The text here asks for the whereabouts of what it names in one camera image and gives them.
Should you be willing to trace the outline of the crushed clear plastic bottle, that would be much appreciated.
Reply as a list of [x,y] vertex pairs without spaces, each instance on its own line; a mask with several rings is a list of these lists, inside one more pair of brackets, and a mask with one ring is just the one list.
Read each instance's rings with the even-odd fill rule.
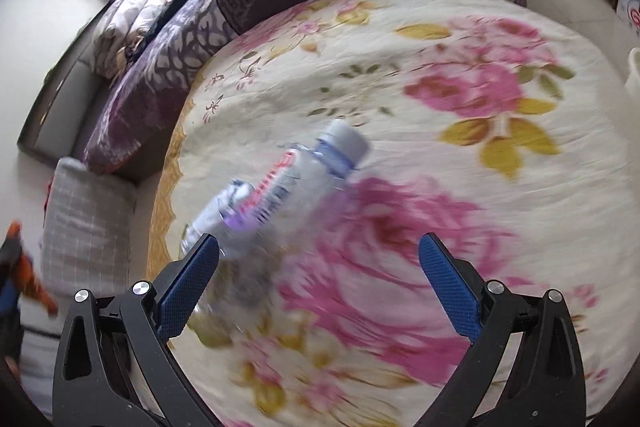
[[234,179],[186,225],[181,252],[203,234],[216,237],[220,261],[192,317],[227,321],[268,296],[284,252],[369,153],[368,140],[335,119],[312,147],[290,146],[256,185]]

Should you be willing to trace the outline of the white plastic trash bin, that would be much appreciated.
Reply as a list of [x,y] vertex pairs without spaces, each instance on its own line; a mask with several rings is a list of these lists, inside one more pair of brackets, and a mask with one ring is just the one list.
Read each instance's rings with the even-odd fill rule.
[[628,75],[625,88],[629,96],[636,102],[640,98],[640,48],[633,48],[628,54]]

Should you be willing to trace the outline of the grey striped cushion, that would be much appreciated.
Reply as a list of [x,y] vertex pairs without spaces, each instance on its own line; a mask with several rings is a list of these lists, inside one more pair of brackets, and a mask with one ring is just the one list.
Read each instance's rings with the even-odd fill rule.
[[136,189],[117,176],[99,176],[77,159],[58,161],[44,212],[41,272],[53,294],[96,297],[128,287],[130,228]]

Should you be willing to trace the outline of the floral cream blanket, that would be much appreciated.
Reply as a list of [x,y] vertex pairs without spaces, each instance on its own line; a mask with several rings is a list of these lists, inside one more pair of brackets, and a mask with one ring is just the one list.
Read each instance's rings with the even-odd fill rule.
[[602,52],[504,0],[310,0],[218,51],[186,99],[149,268],[233,179],[335,119],[370,152],[326,207],[224,262],[170,347],[227,426],[410,426],[468,349],[422,235],[511,291],[564,295],[596,415],[639,354],[639,109]]

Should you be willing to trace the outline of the dark bed headboard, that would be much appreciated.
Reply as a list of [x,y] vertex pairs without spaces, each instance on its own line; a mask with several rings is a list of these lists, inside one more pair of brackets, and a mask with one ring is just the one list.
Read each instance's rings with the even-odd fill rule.
[[22,153],[51,168],[63,157],[81,158],[100,116],[110,83],[91,66],[93,33],[107,8],[100,9],[44,77],[17,139]]

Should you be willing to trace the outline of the stacked patterned pillows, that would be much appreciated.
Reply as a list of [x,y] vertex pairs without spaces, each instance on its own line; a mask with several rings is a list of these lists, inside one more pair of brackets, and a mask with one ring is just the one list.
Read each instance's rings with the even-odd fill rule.
[[92,36],[91,68],[113,80],[132,51],[151,28],[168,0],[115,0],[100,19]]

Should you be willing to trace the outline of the lower Ganten water box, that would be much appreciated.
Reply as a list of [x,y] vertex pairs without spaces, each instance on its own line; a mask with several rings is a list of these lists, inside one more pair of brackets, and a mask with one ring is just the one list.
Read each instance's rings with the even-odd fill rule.
[[640,0],[617,0],[618,18],[636,35],[640,32]]

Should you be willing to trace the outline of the dark navy garment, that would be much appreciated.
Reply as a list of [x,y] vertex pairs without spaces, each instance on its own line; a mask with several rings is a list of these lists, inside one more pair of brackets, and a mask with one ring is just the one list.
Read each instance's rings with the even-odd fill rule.
[[142,55],[160,31],[170,22],[177,12],[189,0],[167,0],[160,12],[152,18],[152,24],[142,32],[140,37],[126,49],[125,56],[128,64],[132,64]]

